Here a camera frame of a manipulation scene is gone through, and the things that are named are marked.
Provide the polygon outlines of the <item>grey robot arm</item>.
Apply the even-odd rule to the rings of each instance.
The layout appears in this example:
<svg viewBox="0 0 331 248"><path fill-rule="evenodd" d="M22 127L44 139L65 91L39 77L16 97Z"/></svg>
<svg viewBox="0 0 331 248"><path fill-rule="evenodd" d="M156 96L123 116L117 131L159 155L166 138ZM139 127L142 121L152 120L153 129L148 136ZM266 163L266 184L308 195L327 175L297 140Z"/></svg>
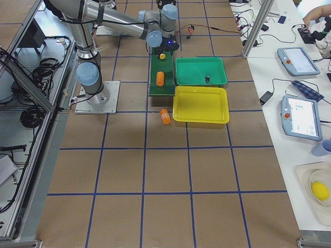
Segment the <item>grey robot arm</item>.
<svg viewBox="0 0 331 248"><path fill-rule="evenodd" d="M50 4L71 29L81 59L91 60L97 55L96 45L87 36L90 26L96 28L98 36L130 36L145 41L151 55L149 96L174 96L173 53L179 48L175 1L157 1L155 10L141 10L136 18L118 11L115 1L51 1Z"/></svg>

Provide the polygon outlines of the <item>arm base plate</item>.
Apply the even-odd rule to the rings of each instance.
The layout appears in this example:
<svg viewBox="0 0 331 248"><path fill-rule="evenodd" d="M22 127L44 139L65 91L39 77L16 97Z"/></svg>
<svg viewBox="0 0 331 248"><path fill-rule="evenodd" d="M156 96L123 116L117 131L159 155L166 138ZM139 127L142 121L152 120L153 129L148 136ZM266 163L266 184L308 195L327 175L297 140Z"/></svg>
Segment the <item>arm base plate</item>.
<svg viewBox="0 0 331 248"><path fill-rule="evenodd" d="M82 98L75 105L76 114L115 114L117 110L118 94L120 81L103 81L104 88L101 93L93 96L89 100L90 95L85 96L85 90L81 86L80 94Z"/></svg>
<svg viewBox="0 0 331 248"><path fill-rule="evenodd" d="M119 31L114 30L113 28L99 25L96 31L97 36L120 36L121 33Z"/></svg>

